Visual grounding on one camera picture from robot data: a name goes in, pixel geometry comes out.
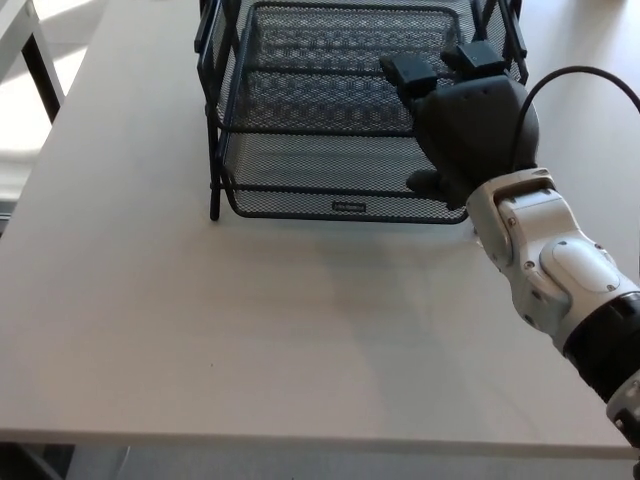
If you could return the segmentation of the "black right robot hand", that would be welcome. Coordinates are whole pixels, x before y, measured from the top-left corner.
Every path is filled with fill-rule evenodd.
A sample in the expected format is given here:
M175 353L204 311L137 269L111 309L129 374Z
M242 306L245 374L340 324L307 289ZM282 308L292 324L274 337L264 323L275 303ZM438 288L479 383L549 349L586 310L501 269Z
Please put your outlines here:
M491 43L458 44L440 58L455 75L451 85L439 85L434 67L414 54L382 56L379 64L431 164L410 174L407 188L455 210L485 182L535 167L539 122Z

